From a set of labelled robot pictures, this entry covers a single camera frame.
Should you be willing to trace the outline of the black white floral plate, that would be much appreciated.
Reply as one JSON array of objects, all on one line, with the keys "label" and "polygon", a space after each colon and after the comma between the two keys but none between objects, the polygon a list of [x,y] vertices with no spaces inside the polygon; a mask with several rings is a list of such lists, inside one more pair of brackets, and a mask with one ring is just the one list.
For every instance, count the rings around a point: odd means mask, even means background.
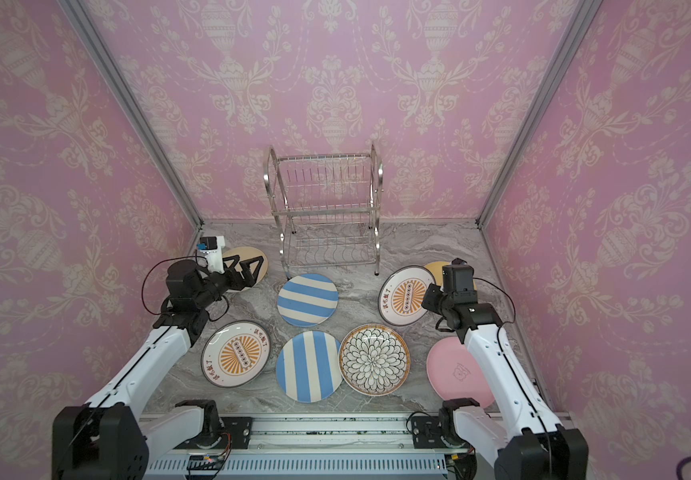
[{"label": "black white floral plate", "polygon": [[339,366],[343,380],[367,396],[395,393],[409,377],[411,355],[395,330],[367,324],[351,330],[342,342]]}]

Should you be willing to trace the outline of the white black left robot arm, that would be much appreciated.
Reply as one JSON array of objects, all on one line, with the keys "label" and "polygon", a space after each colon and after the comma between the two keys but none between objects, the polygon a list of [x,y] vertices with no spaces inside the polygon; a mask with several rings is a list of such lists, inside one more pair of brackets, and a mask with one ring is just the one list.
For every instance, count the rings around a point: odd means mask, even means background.
[{"label": "white black left robot arm", "polygon": [[90,399],[65,407],[52,427],[54,479],[141,479],[148,466],[186,443],[213,444],[229,436],[213,400],[188,400],[152,422],[140,418],[172,367],[197,343],[209,307],[230,291],[254,287],[264,254],[168,260],[168,294],[140,349]]}]

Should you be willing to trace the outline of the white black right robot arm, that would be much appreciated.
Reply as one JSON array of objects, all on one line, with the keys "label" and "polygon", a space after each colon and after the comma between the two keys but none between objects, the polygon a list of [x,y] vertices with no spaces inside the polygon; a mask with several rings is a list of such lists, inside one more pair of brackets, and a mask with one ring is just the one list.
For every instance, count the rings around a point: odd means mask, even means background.
[{"label": "white black right robot arm", "polygon": [[495,307],[479,302],[475,269],[461,259],[443,266],[443,285],[431,284],[421,302],[441,316],[465,352],[477,362],[501,421],[473,398],[443,402],[439,421],[451,444],[467,443],[497,479],[585,479],[589,444],[567,428],[531,383],[507,339]]}]

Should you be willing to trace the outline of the blue white striped plate front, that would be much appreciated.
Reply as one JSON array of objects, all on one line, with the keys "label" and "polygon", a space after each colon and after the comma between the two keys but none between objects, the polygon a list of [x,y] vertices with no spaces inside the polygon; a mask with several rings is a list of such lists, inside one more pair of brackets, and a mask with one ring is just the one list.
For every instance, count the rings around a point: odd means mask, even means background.
[{"label": "blue white striped plate front", "polygon": [[283,392],[307,404],[331,397],[343,382],[340,349],[333,335],[321,331],[307,331],[289,340],[276,365]]}]

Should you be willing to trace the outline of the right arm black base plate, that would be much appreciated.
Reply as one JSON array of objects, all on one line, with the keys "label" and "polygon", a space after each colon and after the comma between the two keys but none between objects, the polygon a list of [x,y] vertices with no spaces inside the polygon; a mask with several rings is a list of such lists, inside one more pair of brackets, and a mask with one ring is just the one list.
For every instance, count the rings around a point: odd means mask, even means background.
[{"label": "right arm black base plate", "polygon": [[437,415],[411,415],[407,418],[407,430],[411,434],[413,448],[417,450],[471,448],[469,442],[453,439],[451,433],[445,432],[443,422]]}]

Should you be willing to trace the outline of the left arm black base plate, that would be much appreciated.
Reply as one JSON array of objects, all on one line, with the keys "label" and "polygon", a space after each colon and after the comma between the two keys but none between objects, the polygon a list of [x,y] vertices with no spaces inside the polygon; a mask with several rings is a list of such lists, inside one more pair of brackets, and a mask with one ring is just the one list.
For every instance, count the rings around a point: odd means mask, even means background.
[{"label": "left arm black base plate", "polygon": [[175,450],[247,450],[252,436],[253,418],[248,416],[222,417],[215,432],[200,434],[195,439],[186,440]]}]

